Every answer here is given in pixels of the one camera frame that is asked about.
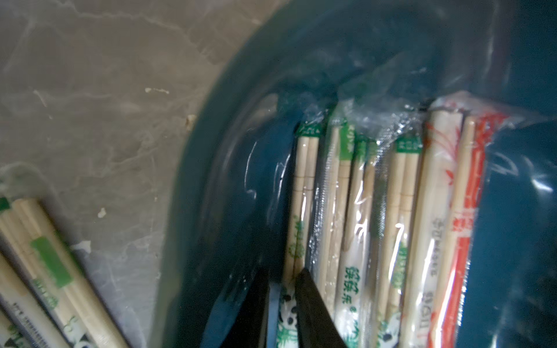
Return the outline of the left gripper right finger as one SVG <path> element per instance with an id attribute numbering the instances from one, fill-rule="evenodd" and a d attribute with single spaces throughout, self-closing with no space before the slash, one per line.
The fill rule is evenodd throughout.
<path id="1" fill-rule="evenodd" d="M 307 268 L 298 274 L 294 290 L 300 347 L 346 348 Z"/>

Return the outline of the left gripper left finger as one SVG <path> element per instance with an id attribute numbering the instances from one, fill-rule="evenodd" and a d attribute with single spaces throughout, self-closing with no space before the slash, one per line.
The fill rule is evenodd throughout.
<path id="1" fill-rule="evenodd" d="M 267 269 L 253 279 L 236 320 L 221 344 L 225 347 L 267 347 L 270 281 Z"/>

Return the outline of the green text chopsticks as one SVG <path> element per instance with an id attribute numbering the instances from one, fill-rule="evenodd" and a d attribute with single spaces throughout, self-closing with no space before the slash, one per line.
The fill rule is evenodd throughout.
<path id="1" fill-rule="evenodd" d="M 377 163 L 377 143 L 358 134 L 350 172 L 348 211 L 339 258 L 335 327 L 347 347 L 361 343 L 362 301 L 369 255 L 369 235 Z"/>

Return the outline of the teal plastic storage box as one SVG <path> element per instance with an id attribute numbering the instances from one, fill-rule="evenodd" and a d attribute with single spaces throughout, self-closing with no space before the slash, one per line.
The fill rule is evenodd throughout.
<path id="1" fill-rule="evenodd" d="M 341 170 L 351 172 L 358 134 L 377 143 L 358 346 L 374 347 L 394 143 L 422 139 L 407 279 L 424 125 L 460 91 L 501 107 L 509 124 L 486 149 L 454 347 L 555 347 L 555 1 L 292 1 L 277 12 L 222 75 L 187 144 L 151 346 L 220 347 L 264 268 L 275 347 L 295 132 L 323 116 L 323 136 L 348 100 Z M 350 176 L 343 234 L 349 191 Z"/>

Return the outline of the green tip chopsticks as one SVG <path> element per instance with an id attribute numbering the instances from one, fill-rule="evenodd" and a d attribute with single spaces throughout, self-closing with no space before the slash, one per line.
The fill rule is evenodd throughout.
<path id="1" fill-rule="evenodd" d="M 9 202 L 1 234 L 71 347 L 129 345 L 37 200 Z"/>

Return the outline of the red leaf chopsticks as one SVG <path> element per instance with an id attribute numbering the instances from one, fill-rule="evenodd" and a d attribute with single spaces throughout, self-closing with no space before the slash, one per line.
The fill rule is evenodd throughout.
<path id="1" fill-rule="evenodd" d="M 425 347 L 440 273 L 442 238 L 451 209 L 463 115 L 433 107 L 424 150 L 407 266 L 400 347 Z"/>

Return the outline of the green top panda chopsticks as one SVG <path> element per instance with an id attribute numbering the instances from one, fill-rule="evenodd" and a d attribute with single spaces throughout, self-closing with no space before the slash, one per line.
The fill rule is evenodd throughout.
<path id="1" fill-rule="evenodd" d="M 350 168 L 341 170 L 343 142 L 352 142 L 346 114 L 352 102 L 337 104 L 325 120 L 317 167 L 316 206 L 313 236 L 313 276 L 330 319 L 334 319 L 337 274 L 344 228 L 346 196 Z"/>

